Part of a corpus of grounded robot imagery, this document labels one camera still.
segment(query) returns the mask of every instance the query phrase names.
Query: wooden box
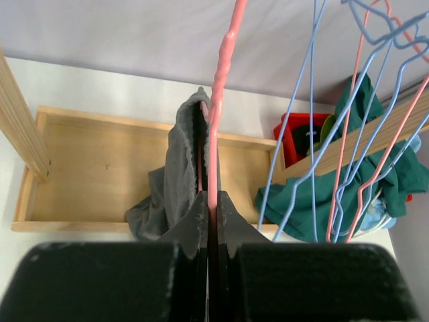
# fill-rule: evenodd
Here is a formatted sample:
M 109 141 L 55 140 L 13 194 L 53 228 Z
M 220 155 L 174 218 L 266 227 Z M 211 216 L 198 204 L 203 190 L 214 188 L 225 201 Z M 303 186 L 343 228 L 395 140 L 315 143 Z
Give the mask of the wooden box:
M 53 107 L 40 107 L 36 123 L 50 154 L 48 182 L 25 169 L 12 230 L 129 231 L 124 212 L 150 194 L 147 173 L 164 165 L 172 126 Z M 275 145 L 219 134 L 222 189 L 250 223 Z

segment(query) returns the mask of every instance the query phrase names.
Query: white table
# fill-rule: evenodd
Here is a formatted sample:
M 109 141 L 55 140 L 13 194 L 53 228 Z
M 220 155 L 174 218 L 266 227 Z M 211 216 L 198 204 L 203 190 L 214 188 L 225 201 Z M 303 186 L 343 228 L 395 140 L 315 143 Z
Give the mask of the white table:
M 143 78 L 112 72 L 71 68 L 28 60 L 7 59 L 33 115 L 38 105 L 80 111 L 135 117 L 174 123 L 176 110 L 198 88 L 197 85 Z M 210 94 L 210 88 L 204 88 Z M 272 129 L 286 111 L 289 99 L 225 91 L 220 130 L 247 136 L 272 137 Z M 308 111 L 308 102 L 296 101 L 294 111 Z M 333 111 L 331 106 L 316 105 L 319 112 Z M 10 230 L 24 163 L 0 133 L 0 294 L 20 259 L 34 245 L 52 241 L 131 241 L 126 233 L 15 233 Z M 292 242 L 283 234 L 281 241 Z M 356 242 L 383 246 L 394 255 L 387 230 L 381 230 Z

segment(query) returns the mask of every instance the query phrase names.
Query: gray towel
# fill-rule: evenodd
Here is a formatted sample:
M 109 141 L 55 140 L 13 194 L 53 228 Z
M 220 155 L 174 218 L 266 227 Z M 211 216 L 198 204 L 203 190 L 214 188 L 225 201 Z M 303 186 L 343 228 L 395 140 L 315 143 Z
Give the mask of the gray towel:
M 192 114 L 200 102 L 209 105 L 203 88 L 180 106 L 176 124 L 168 134 L 166 165 L 147 174 L 151 195 L 125 212 L 133 236 L 140 241 L 155 240 L 172 228 L 196 197 L 196 165 Z M 204 143 L 204 163 L 208 168 L 208 136 Z M 218 189 L 221 187 L 218 159 Z

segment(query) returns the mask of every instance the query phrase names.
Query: red box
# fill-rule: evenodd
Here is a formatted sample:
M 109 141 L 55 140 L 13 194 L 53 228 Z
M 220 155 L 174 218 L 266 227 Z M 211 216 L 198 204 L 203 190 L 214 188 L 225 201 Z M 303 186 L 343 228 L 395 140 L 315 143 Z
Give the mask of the red box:
M 330 114 L 327 113 L 313 113 L 313 124 L 322 127 L 325 119 Z M 274 137 L 279 138 L 280 129 L 286 114 L 282 115 L 282 122 L 274 129 Z M 283 149 L 284 149 L 284 163 L 285 167 L 289 167 L 294 163 L 302 160 L 304 157 L 297 154 L 295 150 L 294 140 L 292 139 L 292 131 L 301 125 L 310 125 L 309 113 L 290 113 L 288 123 L 283 135 Z

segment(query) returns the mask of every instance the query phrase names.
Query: wooden leg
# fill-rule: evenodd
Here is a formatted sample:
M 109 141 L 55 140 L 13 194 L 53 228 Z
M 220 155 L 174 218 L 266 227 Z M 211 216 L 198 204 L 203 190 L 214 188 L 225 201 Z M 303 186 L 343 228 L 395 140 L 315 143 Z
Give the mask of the wooden leg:
M 48 181 L 48 150 L 1 50 L 0 129 L 34 176 Z
M 383 124 L 373 143 L 369 147 L 366 156 L 385 149 L 389 145 L 409 106 L 410 102 L 404 103 L 399 107 L 396 107 L 390 113 L 389 117 L 386 119 L 386 122 Z M 417 126 L 422 121 L 428 111 L 429 91 L 426 91 L 422 94 L 410 116 L 408 117 L 408 120 L 402 128 L 401 134 L 397 139 L 397 142 L 408 139 L 416 130 Z M 354 161 L 356 161 L 361 156 L 363 148 L 367 145 L 369 138 L 379 124 L 380 119 L 381 117 L 378 117 L 365 125 Z M 429 122 L 427 122 L 420 131 L 426 131 L 427 129 L 429 129 Z M 343 155 L 343 166 L 346 166 L 350 163 L 351 156 L 359 135 L 359 131 L 360 129 L 356 129 L 355 131 L 347 134 L 347 140 Z M 322 176 L 323 174 L 336 170 L 340 146 L 341 140 L 337 140 L 329 144 L 328 148 L 324 153 L 324 156 L 322 157 L 316 168 L 315 174 L 317 176 Z M 285 170 L 276 172 L 273 176 L 273 183 L 285 184 L 287 178 L 303 176 L 307 173 L 308 169 L 310 168 L 310 165 L 310 157 L 307 156 L 305 159 L 291 165 Z

